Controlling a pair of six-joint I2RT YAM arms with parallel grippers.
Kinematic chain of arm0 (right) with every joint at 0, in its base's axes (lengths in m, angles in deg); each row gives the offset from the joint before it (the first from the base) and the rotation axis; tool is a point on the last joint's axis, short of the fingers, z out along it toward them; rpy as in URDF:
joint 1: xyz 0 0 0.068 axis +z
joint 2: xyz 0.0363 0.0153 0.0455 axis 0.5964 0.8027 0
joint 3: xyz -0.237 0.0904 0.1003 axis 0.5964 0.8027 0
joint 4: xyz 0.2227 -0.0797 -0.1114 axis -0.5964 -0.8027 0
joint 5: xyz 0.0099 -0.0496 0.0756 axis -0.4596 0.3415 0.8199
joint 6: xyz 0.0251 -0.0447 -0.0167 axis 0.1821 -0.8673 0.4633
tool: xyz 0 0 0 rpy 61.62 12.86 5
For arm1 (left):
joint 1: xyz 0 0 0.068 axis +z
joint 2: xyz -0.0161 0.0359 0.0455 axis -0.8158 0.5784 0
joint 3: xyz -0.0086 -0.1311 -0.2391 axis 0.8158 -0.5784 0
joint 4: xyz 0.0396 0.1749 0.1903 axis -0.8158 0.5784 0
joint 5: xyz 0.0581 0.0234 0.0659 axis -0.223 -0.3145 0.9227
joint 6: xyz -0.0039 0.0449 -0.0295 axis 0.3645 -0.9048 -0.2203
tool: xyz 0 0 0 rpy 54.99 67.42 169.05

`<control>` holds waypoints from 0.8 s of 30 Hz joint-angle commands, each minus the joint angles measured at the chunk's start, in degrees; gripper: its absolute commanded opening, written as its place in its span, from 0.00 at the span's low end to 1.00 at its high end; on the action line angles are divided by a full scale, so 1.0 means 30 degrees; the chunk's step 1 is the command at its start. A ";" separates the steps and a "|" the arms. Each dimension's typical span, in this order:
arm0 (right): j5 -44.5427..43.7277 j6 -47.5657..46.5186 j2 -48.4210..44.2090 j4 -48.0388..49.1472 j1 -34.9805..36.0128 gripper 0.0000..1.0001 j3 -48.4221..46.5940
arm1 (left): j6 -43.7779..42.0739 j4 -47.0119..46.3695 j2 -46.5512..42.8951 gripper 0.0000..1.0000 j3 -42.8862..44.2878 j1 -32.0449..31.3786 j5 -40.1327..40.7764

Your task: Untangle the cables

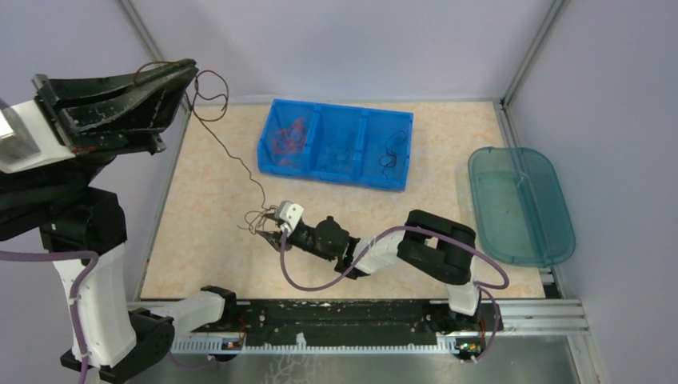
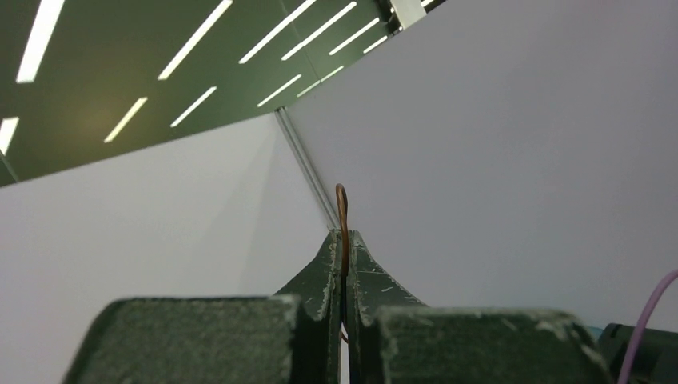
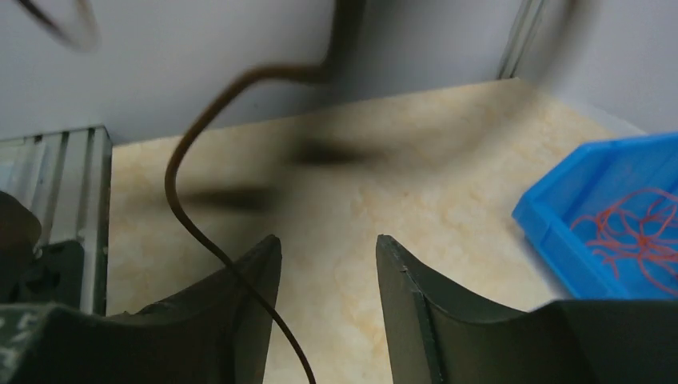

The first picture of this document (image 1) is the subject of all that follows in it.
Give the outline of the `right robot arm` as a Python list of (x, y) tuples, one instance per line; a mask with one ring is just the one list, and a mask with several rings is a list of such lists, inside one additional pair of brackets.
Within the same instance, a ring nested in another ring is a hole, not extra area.
[(334, 262), (335, 271), (350, 279), (370, 276), (398, 262), (407, 263), (445, 284), (454, 326), (470, 330), (481, 320), (481, 294), (472, 281), (476, 233), (469, 226), (412, 210), (405, 230), (362, 239), (351, 236), (332, 216), (316, 226), (305, 224), (300, 206), (290, 202), (264, 217), (273, 219), (277, 229), (256, 233), (276, 251), (297, 248)]

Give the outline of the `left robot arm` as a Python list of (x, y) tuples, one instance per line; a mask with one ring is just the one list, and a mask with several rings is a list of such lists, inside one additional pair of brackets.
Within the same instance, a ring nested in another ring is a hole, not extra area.
[(128, 382), (160, 362), (177, 336), (202, 327), (232, 330), (237, 297), (216, 286), (156, 309), (126, 305), (126, 218), (118, 196), (92, 186), (123, 154), (166, 147), (193, 59), (152, 62), (132, 74), (34, 80), (34, 98), (1, 105), (1, 238), (38, 229), (41, 253), (4, 251), (14, 262), (49, 262), (70, 312), (72, 348), (64, 367), (80, 382), (90, 369), (108, 383)]

